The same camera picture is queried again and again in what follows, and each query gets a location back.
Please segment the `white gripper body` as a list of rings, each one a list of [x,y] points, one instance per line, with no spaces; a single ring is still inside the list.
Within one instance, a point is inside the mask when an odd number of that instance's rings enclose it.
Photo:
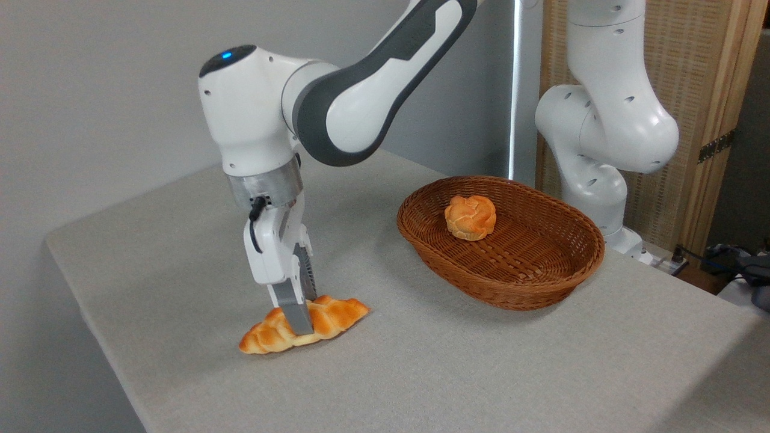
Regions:
[[[261,284],[281,283],[296,274],[292,258],[298,255],[298,244],[313,255],[310,236],[302,223],[305,196],[298,195],[285,206],[270,206],[266,197],[256,197],[250,205],[243,241],[254,280]]]

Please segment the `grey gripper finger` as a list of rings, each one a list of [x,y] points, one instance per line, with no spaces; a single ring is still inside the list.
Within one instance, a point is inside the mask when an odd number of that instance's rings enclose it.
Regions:
[[[311,254],[306,247],[298,244],[298,259],[300,261],[300,285],[305,299],[315,301],[317,298],[315,277],[312,269]]]
[[[280,308],[291,327],[291,331],[297,336],[314,333],[310,318],[310,307],[305,299],[300,285],[300,261],[297,256],[299,269],[293,277],[286,278],[281,283],[270,284],[268,290],[273,299],[273,305]]]

